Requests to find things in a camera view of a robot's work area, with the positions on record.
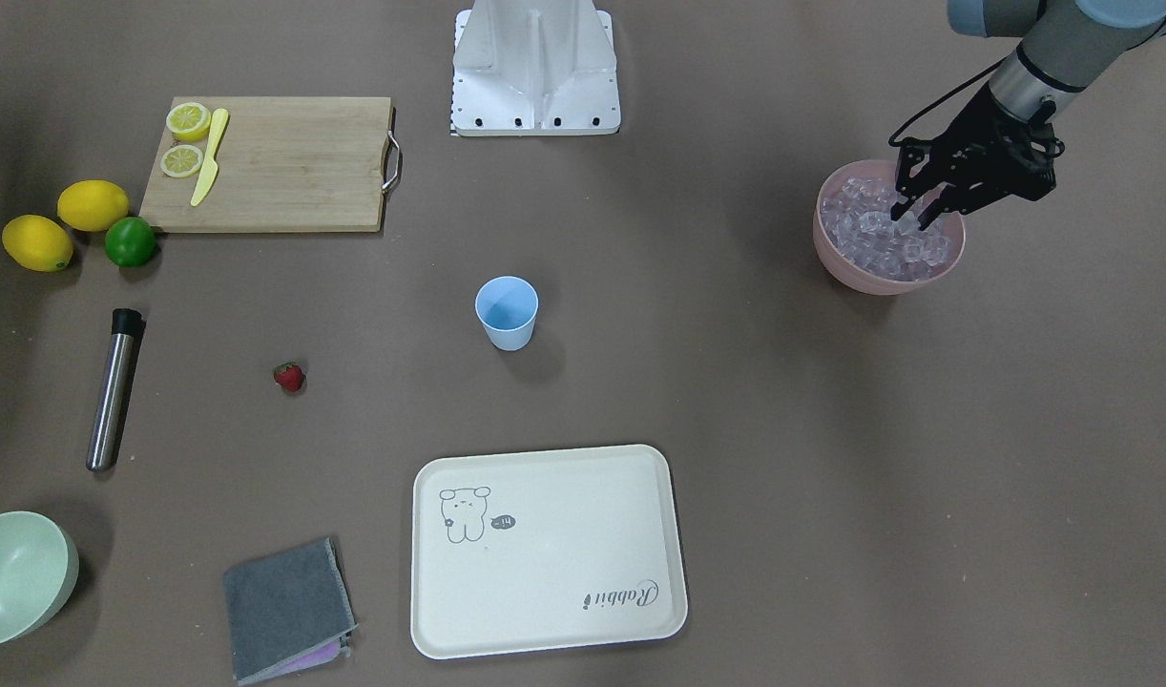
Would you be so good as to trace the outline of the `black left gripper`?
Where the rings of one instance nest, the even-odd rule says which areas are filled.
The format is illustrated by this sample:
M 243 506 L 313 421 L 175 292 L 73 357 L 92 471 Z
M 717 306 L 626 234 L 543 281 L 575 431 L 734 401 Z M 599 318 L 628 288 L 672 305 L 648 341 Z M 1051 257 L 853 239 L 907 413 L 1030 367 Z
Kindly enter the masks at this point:
M 893 147 L 900 153 L 892 220 L 911 215 L 922 231 L 947 215 L 974 213 L 1007 196 L 1040 199 L 1058 185 L 1060 139 L 1051 122 L 1007 114 L 989 84 L 937 136 L 894 138 Z

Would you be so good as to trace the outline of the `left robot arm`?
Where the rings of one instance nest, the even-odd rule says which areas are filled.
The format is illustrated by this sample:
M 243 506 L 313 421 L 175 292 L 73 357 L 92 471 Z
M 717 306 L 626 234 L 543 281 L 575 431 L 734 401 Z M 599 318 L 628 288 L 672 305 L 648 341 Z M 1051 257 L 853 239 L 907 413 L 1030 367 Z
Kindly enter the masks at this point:
M 1166 1 L 949 1 L 955 33 L 1014 36 L 1010 52 L 974 77 L 977 91 L 932 139 L 894 132 L 893 220 L 932 192 L 916 215 L 974 213 L 998 199 L 1054 190 L 1065 152 L 1052 122 L 1123 52 L 1166 35 Z

